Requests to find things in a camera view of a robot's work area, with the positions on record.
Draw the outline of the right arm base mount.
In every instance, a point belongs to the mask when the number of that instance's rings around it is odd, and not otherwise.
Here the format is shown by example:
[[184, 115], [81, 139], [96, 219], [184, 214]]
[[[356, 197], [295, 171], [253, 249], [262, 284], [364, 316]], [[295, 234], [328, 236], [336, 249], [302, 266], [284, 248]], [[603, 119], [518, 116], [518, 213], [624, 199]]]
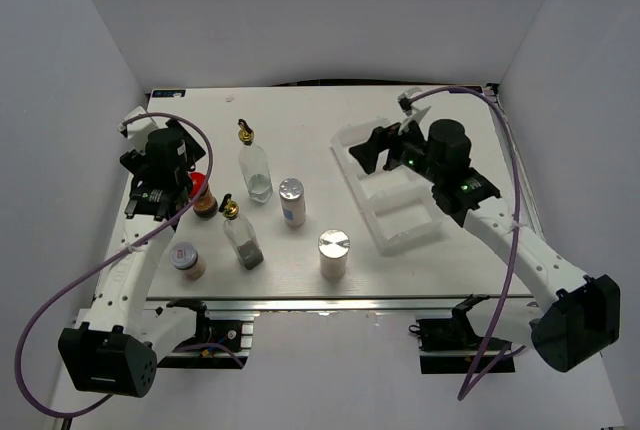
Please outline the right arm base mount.
[[480, 310], [481, 304], [488, 303], [488, 317], [491, 317], [495, 302], [495, 298], [483, 294], [415, 300], [415, 322], [408, 326], [408, 332], [418, 342], [421, 374], [466, 374], [483, 338], [483, 333], [471, 325], [471, 311]]

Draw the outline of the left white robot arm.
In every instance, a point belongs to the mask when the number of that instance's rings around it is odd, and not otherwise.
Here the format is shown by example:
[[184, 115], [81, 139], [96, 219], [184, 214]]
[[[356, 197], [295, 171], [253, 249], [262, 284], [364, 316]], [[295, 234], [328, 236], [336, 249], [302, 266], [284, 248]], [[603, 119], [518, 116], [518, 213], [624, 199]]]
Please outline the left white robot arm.
[[143, 318], [161, 257], [188, 208], [190, 173], [205, 151], [177, 118], [128, 136], [135, 147], [120, 158], [132, 176], [124, 254], [107, 266], [97, 297], [78, 327], [62, 331], [58, 349], [77, 390], [143, 397], [175, 347], [199, 349], [211, 337], [211, 324], [188, 308], [170, 305], [151, 323]]

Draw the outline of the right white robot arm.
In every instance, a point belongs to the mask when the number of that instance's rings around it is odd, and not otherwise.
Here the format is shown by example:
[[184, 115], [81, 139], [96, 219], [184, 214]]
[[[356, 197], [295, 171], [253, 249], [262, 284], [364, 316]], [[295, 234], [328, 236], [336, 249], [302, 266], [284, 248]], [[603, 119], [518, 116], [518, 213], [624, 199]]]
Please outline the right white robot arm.
[[588, 275], [519, 225], [498, 188], [472, 168], [470, 151], [463, 125], [451, 119], [435, 121], [427, 133], [415, 122], [378, 126], [349, 149], [366, 174], [386, 153], [384, 170], [405, 166], [428, 180], [439, 209], [514, 266], [540, 312], [518, 313], [498, 337], [532, 346], [551, 368], [567, 372], [618, 340], [620, 288], [607, 275]]

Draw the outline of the red lid sauce jar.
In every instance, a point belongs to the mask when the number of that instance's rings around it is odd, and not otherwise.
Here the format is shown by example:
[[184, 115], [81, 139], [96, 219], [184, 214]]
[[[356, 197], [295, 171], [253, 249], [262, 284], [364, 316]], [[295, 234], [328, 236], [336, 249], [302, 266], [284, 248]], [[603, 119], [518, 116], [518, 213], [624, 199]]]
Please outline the red lid sauce jar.
[[202, 219], [213, 218], [218, 211], [218, 202], [211, 193], [208, 179], [200, 172], [192, 172], [190, 178], [192, 190], [189, 198], [194, 201], [194, 213]]

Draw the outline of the silver shaker blue label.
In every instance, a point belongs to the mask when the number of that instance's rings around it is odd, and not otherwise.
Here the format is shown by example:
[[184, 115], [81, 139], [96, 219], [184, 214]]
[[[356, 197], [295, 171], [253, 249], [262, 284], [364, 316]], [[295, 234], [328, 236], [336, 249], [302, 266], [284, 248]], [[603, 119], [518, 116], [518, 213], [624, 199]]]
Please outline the silver shaker blue label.
[[296, 178], [284, 179], [279, 185], [279, 198], [284, 220], [290, 227], [300, 227], [306, 221], [303, 184]]

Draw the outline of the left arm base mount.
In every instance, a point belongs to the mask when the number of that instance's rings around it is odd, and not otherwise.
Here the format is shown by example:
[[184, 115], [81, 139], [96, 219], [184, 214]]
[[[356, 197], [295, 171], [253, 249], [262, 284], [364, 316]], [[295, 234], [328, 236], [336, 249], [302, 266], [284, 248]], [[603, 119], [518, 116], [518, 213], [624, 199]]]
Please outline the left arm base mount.
[[239, 369], [252, 346], [254, 317], [210, 311], [203, 301], [173, 300], [162, 309], [188, 309], [196, 319], [195, 334], [179, 347], [198, 345], [188, 351], [173, 352], [158, 363], [162, 369]]

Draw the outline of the small jar labelled lid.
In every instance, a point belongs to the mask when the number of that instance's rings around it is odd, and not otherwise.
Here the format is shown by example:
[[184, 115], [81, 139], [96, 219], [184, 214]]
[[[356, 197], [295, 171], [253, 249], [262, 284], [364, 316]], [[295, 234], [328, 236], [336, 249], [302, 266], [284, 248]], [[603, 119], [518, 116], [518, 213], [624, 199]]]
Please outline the small jar labelled lid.
[[186, 279], [197, 280], [206, 271], [206, 262], [190, 243], [175, 244], [170, 251], [171, 263]]

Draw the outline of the glass cruet dark powder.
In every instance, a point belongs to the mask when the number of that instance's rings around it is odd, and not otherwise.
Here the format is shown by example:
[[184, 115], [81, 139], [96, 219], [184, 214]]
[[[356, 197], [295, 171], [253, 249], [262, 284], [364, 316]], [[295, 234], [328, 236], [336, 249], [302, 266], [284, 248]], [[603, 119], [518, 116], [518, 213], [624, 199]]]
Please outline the glass cruet dark powder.
[[240, 213], [232, 194], [226, 194], [219, 208], [224, 216], [223, 230], [232, 246], [239, 263], [246, 270], [252, 270], [264, 260], [262, 250], [251, 222]]

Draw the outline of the silver lid white canister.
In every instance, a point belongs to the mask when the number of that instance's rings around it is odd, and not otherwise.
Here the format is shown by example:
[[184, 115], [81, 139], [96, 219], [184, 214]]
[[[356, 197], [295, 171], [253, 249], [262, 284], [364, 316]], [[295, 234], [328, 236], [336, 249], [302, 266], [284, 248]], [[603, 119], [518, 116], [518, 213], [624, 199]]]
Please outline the silver lid white canister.
[[346, 273], [350, 248], [351, 240], [342, 230], [329, 229], [319, 236], [320, 272], [323, 277], [338, 279]]

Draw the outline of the white plastic organizer tray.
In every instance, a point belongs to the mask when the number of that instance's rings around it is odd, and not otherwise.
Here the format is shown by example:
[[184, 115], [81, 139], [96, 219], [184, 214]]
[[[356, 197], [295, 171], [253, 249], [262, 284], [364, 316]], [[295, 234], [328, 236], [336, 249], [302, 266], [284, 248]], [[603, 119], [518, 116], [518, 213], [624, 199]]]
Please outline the white plastic organizer tray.
[[377, 169], [368, 175], [349, 154], [349, 149], [365, 142], [374, 128], [388, 124], [388, 119], [379, 118], [345, 125], [330, 145], [379, 253], [395, 256], [440, 242], [445, 233], [444, 215], [433, 202], [426, 180], [404, 167], [383, 170], [386, 152], [379, 155]]

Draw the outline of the clear glass cruet bottle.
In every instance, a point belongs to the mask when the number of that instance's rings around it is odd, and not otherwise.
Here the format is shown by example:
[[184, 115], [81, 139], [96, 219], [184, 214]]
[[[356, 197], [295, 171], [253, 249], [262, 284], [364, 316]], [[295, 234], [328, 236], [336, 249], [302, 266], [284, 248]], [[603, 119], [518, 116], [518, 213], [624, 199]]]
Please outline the clear glass cruet bottle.
[[238, 126], [238, 137], [242, 143], [238, 162], [249, 198], [265, 204], [273, 194], [266, 152], [254, 142], [255, 132], [244, 119], [238, 120]]

